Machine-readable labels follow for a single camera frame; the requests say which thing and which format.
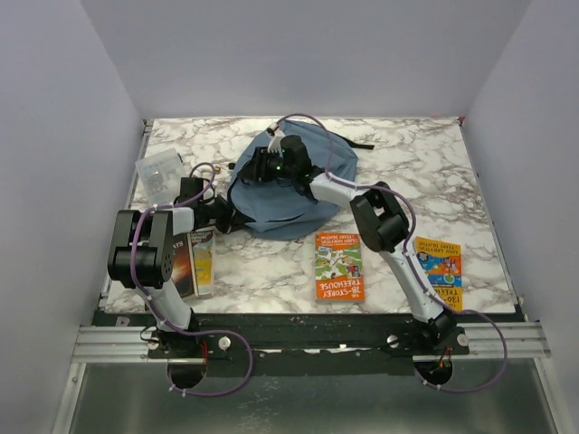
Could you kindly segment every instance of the book cover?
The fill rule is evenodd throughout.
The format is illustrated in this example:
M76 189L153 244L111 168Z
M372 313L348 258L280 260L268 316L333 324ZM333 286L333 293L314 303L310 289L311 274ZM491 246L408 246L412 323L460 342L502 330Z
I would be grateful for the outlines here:
M438 295L453 309L462 310L460 244L416 237L416 255Z
M211 296L214 291L214 231L195 231L188 234L199 297Z
M171 278L175 282L177 292L183 297L195 293L195 274L192 272L192 257L187 234L180 233L173 237L173 272Z
M362 251L357 233L316 233L315 260L318 300L364 301Z

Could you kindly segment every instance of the blue backpack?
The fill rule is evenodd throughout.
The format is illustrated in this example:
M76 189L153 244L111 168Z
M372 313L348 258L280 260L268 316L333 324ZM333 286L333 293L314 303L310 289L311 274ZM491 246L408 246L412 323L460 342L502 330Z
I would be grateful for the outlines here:
M317 125L288 120L280 127L286 136L301 137L313 165L326 167L329 143L324 130ZM330 172L354 181L358 158L352 148L372 149L373 146L358 145L335 133L330 134L334 141ZM268 183L240 180L238 173L252 159L254 149L269 143L270 137L264 131L243 151L232 172L227 202L235 210L236 221L244 223L256 237L296 240L319 229L336 214L338 207L300 195L287 180Z

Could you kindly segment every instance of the table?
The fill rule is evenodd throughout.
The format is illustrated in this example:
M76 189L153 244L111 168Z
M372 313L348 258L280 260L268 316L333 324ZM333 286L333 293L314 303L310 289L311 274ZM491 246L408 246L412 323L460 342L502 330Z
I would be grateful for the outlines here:
M223 170L217 193L230 180L235 162L251 140L277 118L157 119L146 156L175 148L185 167L209 161ZM512 313L517 303L498 254L489 217L470 165L456 118L332 118L328 129L357 143L356 180L384 180L405 195L417 213L416 234L458 243L463 260L463 308ZM131 203L144 209L138 183ZM340 211L321 231L356 232L349 210ZM361 304L319 303L315 299L313 234L296 241L266 241L247 231L217 234L214 297L188 298L198 313L408 313L408 303L384 261L363 247L366 299ZM112 282L108 313L145 312L132 289Z

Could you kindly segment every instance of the gray floor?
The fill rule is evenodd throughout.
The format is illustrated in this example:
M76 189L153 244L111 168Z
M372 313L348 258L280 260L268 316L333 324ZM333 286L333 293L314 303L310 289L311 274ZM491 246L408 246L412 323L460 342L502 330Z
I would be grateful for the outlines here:
M461 362L449 384L469 386L498 362ZM494 388L449 395L413 377L255 377L224 398L169 393L164 366L90 365L73 433L555 433L533 361L512 361ZM206 379L222 388L235 379Z

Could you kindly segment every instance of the orange book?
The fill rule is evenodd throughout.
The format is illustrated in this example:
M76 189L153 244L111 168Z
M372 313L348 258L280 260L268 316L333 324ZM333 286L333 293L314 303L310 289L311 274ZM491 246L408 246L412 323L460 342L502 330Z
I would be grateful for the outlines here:
M316 298L363 302L362 250L357 233L316 233Z

